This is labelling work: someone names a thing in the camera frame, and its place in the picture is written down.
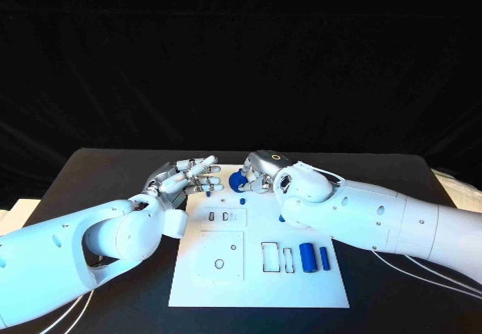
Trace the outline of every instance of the blue object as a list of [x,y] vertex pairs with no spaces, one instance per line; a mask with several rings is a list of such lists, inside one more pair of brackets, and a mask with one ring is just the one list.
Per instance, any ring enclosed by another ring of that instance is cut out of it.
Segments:
[[309,242],[301,244],[299,252],[302,253],[304,271],[307,273],[315,273],[320,270],[320,266],[317,265],[314,244]]
[[322,254],[324,270],[330,270],[330,255],[327,254],[327,247],[321,247],[320,252]]
[[240,168],[240,170],[230,176],[230,187],[237,193],[243,193],[243,191],[239,190],[239,186],[246,183],[249,183],[249,179],[242,175],[242,168]]

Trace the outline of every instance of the black backdrop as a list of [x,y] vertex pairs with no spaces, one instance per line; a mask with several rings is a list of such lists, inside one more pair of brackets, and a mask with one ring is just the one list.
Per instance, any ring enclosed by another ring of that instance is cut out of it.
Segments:
[[81,147],[409,153],[482,186],[478,18],[96,3],[0,4],[4,207]]

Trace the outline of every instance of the white board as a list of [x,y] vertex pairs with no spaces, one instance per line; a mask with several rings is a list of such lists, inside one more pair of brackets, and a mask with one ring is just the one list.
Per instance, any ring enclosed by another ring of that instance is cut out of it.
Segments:
[[[211,192],[211,197],[198,193],[188,198],[190,221],[180,245],[169,306],[350,308],[331,237],[312,228],[299,229],[279,221],[275,194],[236,193],[229,178],[242,166],[221,167],[217,176],[226,189]],[[281,272],[263,271],[263,242],[278,243]],[[299,245],[307,242],[315,245],[320,265],[315,273],[302,270]],[[330,254],[330,271],[322,270],[322,246]],[[285,248],[292,249],[295,273],[286,273]]]

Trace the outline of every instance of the robotic hand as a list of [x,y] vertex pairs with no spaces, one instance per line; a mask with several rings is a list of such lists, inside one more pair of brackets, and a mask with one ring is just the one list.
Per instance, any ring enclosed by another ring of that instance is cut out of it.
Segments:
[[[201,175],[221,168],[214,156],[167,163],[142,194],[38,223],[0,237],[0,329],[27,322],[133,269],[157,251],[162,234],[182,238],[187,195],[223,190],[221,179]],[[118,261],[90,267],[93,253]]]
[[416,256],[482,283],[482,214],[346,180],[268,150],[250,153],[230,186],[237,192],[275,191],[283,218],[298,228],[312,227],[363,249]]

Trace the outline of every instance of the blue cylinder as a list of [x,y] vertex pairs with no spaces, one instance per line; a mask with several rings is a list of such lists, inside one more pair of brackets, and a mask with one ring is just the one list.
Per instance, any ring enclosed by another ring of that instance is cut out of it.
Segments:
[[330,270],[330,254],[327,253],[327,247],[321,247],[320,252],[322,254],[324,270]]
[[314,244],[311,244],[309,242],[301,244],[299,252],[302,253],[304,271],[307,273],[315,273],[320,270],[320,267],[317,265]]

